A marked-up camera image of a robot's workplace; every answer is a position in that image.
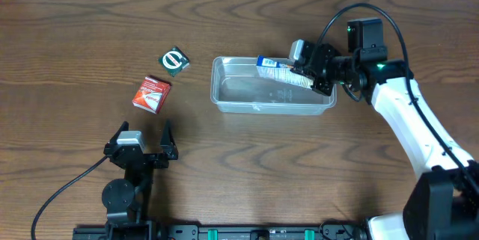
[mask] table surface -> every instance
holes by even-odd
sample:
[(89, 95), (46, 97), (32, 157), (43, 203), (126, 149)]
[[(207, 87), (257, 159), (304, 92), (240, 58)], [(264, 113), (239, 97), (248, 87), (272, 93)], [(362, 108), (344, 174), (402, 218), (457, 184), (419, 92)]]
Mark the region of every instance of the table surface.
[[(399, 24), (423, 95), (453, 138), (479, 156), (479, 0), (1, 0), (0, 238), (26, 239), (64, 183), (103, 156), (127, 120), (153, 146), (168, 118), (180, 159), (155, 174), (150, 215), (202, 224), (319, 224), (400, 211), (415, 185), (388, 124), (343, 92), (321, 116), (223, 114), (210, 101), (213, 59), (287, 56), (342, 7), (376, 4)], [(347, 49), (348, 19), (326, 41)], [(385, 24), (389, 57), (400, 45)], [(170, 77), (173, 45), (191, 66)], [(131, 100), (146, 75), (171, 81), (160, 114)], [(103, 224), (106, 162), (46, 209), (39, 239)]]

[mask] red and white package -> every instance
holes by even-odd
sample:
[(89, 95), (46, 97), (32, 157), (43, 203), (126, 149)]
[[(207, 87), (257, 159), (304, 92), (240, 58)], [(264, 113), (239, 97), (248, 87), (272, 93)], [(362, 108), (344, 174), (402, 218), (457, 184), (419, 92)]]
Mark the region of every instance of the red and white package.
[(147, 76), (144, 78), (135, 98), (133, 98), (133, 105), (154, 114), (158, 114), (170, 88), (170, 84)]

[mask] plastic container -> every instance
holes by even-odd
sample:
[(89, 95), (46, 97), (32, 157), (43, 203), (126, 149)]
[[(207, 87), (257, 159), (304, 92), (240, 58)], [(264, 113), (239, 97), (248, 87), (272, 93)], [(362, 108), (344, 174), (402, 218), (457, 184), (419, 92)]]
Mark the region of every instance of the plastic container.
[[(285, 59), (272, 58), (275, 61)], [(336, 104), (311, 89), (261, 78), (254, 57), (217, 57), (211, 72), (211, 101), (227, 113), (319, 115)]]

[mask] red box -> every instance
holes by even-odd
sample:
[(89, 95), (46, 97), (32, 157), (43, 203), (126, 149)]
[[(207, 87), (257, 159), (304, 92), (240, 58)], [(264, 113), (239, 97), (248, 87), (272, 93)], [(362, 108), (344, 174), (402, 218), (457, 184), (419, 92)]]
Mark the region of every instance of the red box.
[(170, 88), (171, 85), (169, 83), (147, 76), (144, 78), (135, 98), (133, 98), (133, 105), (158, 114)]

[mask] wood grain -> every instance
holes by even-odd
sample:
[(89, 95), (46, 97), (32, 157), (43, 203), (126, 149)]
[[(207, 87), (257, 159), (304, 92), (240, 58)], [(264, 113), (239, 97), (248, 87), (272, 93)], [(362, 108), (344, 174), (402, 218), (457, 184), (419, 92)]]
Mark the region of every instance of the wood grain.
[[(478, 0), (1, 0), (0, 238), (27, 239), (43, 202), (102, 156), (123, 120), (154, 146), (171, 119), (180, 160), (157, 172), (150, 213), (202, 224), (318, 224), (398, 211), (414, 187), (387, 123), (339, 93), (319, 117), (222, 114), (210, 101), (219, 55), (286, 56), (316, 40), (342, 7), (367, 1), (401, 27), (411, 67), (436, 116), (479, 156)], [(326, 39), (346, 50), (349, 12)], [(400, 46), (385, 28), (390, 58)], [(179, 46), (174, 79), (156, 62)], [(171, 80), (159, 115), (131, 105), (146, 75)], [(103, 224), (102, 164), (44, 212), (39, 239)]]

